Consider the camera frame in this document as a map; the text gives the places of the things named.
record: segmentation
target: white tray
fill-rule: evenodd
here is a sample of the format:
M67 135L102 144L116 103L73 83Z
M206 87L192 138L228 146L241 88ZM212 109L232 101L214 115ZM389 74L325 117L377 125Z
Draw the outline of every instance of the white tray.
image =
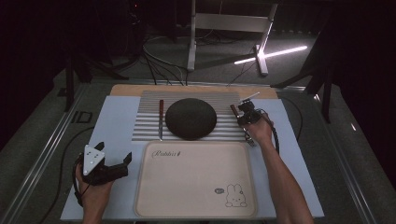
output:
M146 218L254 217L247 148L229 142L148 143L134 209Z

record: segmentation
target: metal frame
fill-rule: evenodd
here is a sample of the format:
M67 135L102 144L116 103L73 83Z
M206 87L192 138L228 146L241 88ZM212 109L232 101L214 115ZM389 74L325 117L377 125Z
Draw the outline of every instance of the metal frame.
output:
M320 115L321 110L319 110L319 107L321 106L322 102L316 101L313 94L308 95L312 96L313 107ZM349 165L349 162L347 161L346 153L340 143L337 141L337 137L334 133L333 128L326 122L325 119L320 119L320 122L322 123L323 130L326 133L325 136L332 144L332 148L334 149L334 157L336 158L336 162L340 169L341 175L345 179L345 183L349 189L352 200L355 203L359 215L361 216L361 221L365 224L378 223L374 211L371 208L370 204L368 204L364 192L361 189L361 184L359 183L357 177L355 176L352 168Z
M195 0L191 1L191 41L189 50L189 59L187 69L189 72L194 71L195 65L195 30L196 29L213 29L228 31L243 31L262 33L262 42L256 47L256 60L259 64L261 74L268 75L268 68L265 62L264 48L270 34L277 4L272 4L268 17L250 17L235 15L220 15L195 12Z
M40 156L35 161L35 164L22 181L22 184L18 189L18 192L15 195L13 201L8 206L7 211L1 217L0 223L17 223L23 208L27 204L30 196L33 193L33 190L35 189L35 186L37 185L40 177L47 168L47 165L50 162L50 159L52 158L52 155L55 152L57 146L59 145L59 142L62 140L64 132L66 131L70 120L73 118L73 114L76 111L79 100L84 95L84 92L87 89L88 84L85 83L82 83L81 86L78 88L75 97L76 101L71 104L70 110L68 112L64 112L64 115L62 116L54 132L50 136Z

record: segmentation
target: cartoon bunny drawing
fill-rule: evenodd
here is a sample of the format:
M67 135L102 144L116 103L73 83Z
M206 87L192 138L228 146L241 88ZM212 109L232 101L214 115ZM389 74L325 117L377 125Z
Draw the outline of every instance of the cartoon bunny drawing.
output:
M246 198L242 187L238 184L227 186L227 207L246 207Z

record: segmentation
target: human hand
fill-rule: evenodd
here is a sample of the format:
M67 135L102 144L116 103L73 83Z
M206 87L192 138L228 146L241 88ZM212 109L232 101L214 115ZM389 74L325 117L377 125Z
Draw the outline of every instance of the human hand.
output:
M78 180L78 190L81 194L84 209L82 223L101 223L102 215L105 212L114 181L105 183L104 185L90 186L90 184L82 180L81 164L78 164L76 169L76 178Z
M272 127L270 124L265 120L269 120L267 114L263 114L262 117L255 123L246 124L243 126L246 130L248 130L250 136L259 143L259 145L272 145Z

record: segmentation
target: fluorescent light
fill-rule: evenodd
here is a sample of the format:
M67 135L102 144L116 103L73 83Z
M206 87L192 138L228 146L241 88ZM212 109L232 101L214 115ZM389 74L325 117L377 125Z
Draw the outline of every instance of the fluorescent light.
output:
M234 64L248 63L248 62L252 62L254 60L256 60L256 58L249 58L249 59L245 59L245 60L234 62Z
M281 50L281 51L270 53L270 54L264 54L263 52L259 52L259 58L265 59L265 58L274 57L274 56L281 55L281 54L293 53L293 52L304 50L304 49L307 49L307 46L301 46L301 47L294 48L294 49L285 49L285 50ZM234 62L234 64L248 63L248 62L251 62L254 60L256 60L256 58L249 58L249 59Z
M317 100L318 102L320 102L319 95L316 94L316 95L314 96L314 99Z
M352 126L353 131L356 131L355 126L353 125L353 123L350 123L350 126Z

